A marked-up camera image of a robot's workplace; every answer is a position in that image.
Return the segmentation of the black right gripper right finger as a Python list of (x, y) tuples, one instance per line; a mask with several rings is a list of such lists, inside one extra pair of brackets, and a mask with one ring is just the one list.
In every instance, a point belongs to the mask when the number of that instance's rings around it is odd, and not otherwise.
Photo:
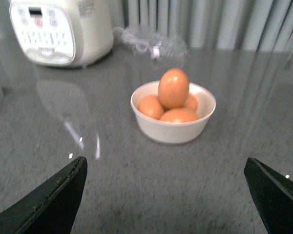
[(267, 233), (293, 234), (293, 181), (252, 157), (244, 175)]

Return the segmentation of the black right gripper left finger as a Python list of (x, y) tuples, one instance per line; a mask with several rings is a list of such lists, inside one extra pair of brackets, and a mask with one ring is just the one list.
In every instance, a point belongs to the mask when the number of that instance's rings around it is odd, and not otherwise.
[(0, 234), (69, 234), (87, 176), (78, 157), (24, 198), (0, 213)]

